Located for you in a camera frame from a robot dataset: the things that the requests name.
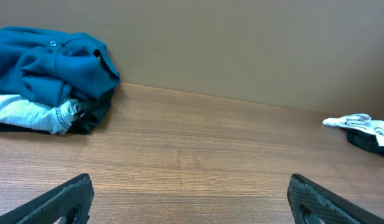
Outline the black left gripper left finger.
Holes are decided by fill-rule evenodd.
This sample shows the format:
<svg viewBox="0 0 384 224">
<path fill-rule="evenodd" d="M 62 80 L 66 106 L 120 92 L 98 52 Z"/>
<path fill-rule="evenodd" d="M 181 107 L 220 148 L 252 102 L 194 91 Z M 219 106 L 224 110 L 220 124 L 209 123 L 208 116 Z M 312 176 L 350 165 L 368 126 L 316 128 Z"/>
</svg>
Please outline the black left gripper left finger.
<svg viewBox="0 0 384 224">
<path fill-rule="evenodd" d="M 94 198 L 88 174 L 80 174 L 0 216 L 2 224 L 87 224 Z"/>
</svg>

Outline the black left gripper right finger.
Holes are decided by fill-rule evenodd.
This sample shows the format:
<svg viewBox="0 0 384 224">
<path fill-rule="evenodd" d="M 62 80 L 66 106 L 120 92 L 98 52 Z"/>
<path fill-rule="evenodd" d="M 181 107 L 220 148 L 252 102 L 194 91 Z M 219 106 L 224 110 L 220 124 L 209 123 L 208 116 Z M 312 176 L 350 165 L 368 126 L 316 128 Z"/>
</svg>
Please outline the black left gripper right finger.
<svg viewBox="0 0 384 224">
<path fill-rule="evenodd" d="M 301 174 L 291 176 L 287 198 L 296 224 L 384 224 L 384 219 Z"/>
</svg>

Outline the white t-shirt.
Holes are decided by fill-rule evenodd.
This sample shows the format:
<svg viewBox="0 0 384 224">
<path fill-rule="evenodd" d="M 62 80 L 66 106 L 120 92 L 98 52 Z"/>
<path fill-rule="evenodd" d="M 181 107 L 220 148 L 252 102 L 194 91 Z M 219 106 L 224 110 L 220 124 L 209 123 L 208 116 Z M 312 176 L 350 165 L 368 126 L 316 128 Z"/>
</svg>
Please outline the white t-shirt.
<svg viewBox="0 0 384 224">
<path fill-rule="evenodd" d="M 384 121 L 372 119 L 368 114 L 358 113 L 340 118 L 326 118 L 322 124 L 342 130 L 343 128 L 356 129 L 367 134 L 375 135 L 379 146 L 384 146 Z"/>
</svg>

